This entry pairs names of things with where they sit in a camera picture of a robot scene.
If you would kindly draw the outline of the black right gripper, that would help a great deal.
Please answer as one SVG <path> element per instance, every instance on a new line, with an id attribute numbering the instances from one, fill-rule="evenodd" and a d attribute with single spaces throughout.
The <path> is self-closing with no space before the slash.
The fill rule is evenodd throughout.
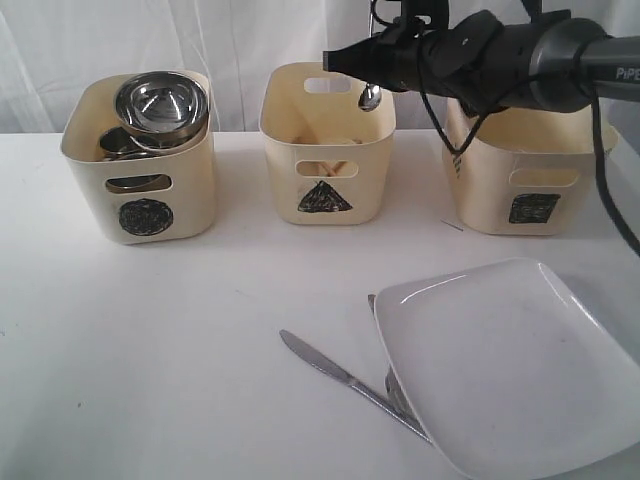
<path id="1" fill-rule="evenodd" d="M 394 19 L 394 54 L 375 40 L 325 50 L 322 68 L 396 92 L 455 98 L 470 108 L 537 108 L 530 71 L 540 39 L 533 22 L 505 24 L 484 9 L 449 26 L 433 11 Z"/>

